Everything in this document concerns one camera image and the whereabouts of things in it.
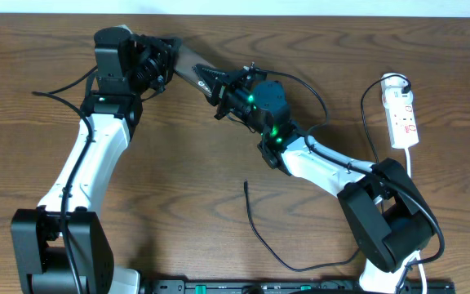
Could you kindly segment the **Galaxy S25 Ultra smartphone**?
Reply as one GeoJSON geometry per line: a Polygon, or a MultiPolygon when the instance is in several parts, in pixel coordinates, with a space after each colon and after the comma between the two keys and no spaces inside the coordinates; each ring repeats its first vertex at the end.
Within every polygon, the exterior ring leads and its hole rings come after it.
{"type": "Polygon", "coordinates": [[[174,72],[183,80],[196,87],[205,96],[211,97],[211,89],[194,69],[196,65],[204,65],[208,68],[215,69],[212,63],[205,60],[198,53],[185,45],[181,45],[175,60],[174,72]]]}

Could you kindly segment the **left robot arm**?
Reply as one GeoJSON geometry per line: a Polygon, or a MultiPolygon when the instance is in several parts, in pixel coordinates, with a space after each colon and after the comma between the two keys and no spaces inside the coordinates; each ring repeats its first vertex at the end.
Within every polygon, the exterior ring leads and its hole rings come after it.
{"type": "Polygon", "coordinates": [[[18,209],[11,237],[24,293],[141,293],[141,273],[115,264],[100,212],[113,170],[128,148],[143,103],[172,79],[181,40],[132,33],[94,36],[95,66],[81,77],[75,144],[34,209],[18,209]]]}

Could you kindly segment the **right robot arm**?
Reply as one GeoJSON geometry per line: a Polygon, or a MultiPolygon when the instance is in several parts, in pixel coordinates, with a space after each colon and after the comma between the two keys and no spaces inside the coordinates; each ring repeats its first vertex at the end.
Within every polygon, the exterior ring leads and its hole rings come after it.
{"type": "Polygon", "coordinates": [[[366,256],[362,290],[401,292],[408,271],[424,263],[419,253],[428,241],[437,237],[444,244],[436,217],[398,161],[359,161],[318,143],[292,119],[283,86],[269,80],[268,71],[225,72],[196,64],[193,72],[217,108],[216,119],[232,114],[260,134],[258,148],[271,168],[308,180],[338,199],[366,256]]]}

